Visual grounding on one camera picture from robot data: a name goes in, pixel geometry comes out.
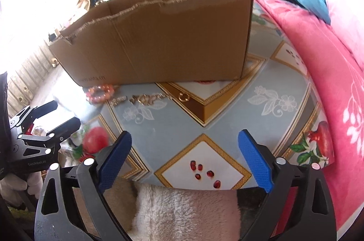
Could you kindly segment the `white gloved left hand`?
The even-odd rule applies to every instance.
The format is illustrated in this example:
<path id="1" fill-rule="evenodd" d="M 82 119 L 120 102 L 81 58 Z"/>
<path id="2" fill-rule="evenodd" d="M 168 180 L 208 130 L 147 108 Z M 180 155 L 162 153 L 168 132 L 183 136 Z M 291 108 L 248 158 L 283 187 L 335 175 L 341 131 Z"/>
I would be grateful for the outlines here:
<path id="1" fill-rule="evenodd" d="M 10 191 L 27 191 L 29 195 L 39 199 L 43 179 L 40 171 L 31 173 L 27 179 L 21 179 L 17 175 L 9 173 L 1 179 L 1 187 L 8 188 Z"/>

